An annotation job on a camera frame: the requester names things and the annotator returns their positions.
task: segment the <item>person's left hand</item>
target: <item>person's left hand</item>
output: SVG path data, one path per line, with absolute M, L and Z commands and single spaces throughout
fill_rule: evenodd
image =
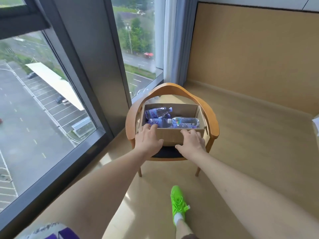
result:
M 135 148 L 145 156 L 150 158 L 162 148 L 163 139 L 157 140 L 156 137 L 157 124 L 151 125 L 145 124 L 138 129 L 138 134 L 135 135 Z

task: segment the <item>white roof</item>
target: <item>white roof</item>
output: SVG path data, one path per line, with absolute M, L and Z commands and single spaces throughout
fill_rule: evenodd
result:
M 61 76 L 53 72 L 42 63 L 32 63 L 27 64 L 26 66 L 32 69 L 32 71 L 34 71 L 62 96 L 64 96 L 76 108 L 78 108 L 80 111 L 84 110 L 84 107 L 82 106 L 80 100 L 78 99 L 78 96 L 75 94 L 69 82 L 63 80 Z

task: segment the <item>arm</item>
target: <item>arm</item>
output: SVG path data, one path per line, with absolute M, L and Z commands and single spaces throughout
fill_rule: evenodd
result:
M 227 205 L 257 239 L 318 238 L 318 221 L 301 207 L 259 181 L 225 165 L 205 151 L 195 130 L 182 130 L 179 152 L 200 167 Z
M 60 222 L 81 239 L 100 239 L 120 206 L 136 172 L 163 145 L 149 124 L 136 135 L 135 148 L 71 186 L 35 221 L 37 225 Z

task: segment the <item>chair backrest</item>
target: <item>chair backrest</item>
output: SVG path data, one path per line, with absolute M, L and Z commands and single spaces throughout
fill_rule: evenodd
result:
M 216 119 L 215 113 L 213 112 L 212 108 L 204 100 L 202 100 L 201 98 L 197 96 L 194 96 L 193 94 L 189 93 L 180 85 L 177 85 L 174 83 L 161 84 L 157 86 L 156 88 L 154 88 L 152 91 L 150 91 L 148 95 L 143 96 L 142 98 L 138 99 L 136 102 L 132 104 L 126 116 L 126 121 L 125 121 L 126 136 L 128 140 L 130 140 L 132 144 L 132 148 L 134 148 L 135 146 L 137 114 L 141 112 L 142 106 L 145 103 L 145 101 L 155 96 L 161 96 L 161 95 L 183 96 L 183 97 L 191 99 L 196 104 L 201 106 L 203 115 L 205 116 L 205 119 L 207 121 L 208 134 L 210 137 L 208 144 L 206 145 L 206 150 L 208 150 L 209 152 L 214 140 L 218 138 L 219 136 L 219 126 L 218 126 L 218 121 Z

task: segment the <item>chair leg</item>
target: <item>chair leg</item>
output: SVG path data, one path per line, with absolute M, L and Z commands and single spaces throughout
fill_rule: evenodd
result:
M 139 168 L 139 170 L 138 170 L 138 176 L 142 176 L 142 171 L 141 171 L 141 168 Z
M 200 167 L 197 167 L 197 171 L 196 171 L 196 174 L 195 174 L 196 177 L 198 177 L 200 171 L 201 171 Z

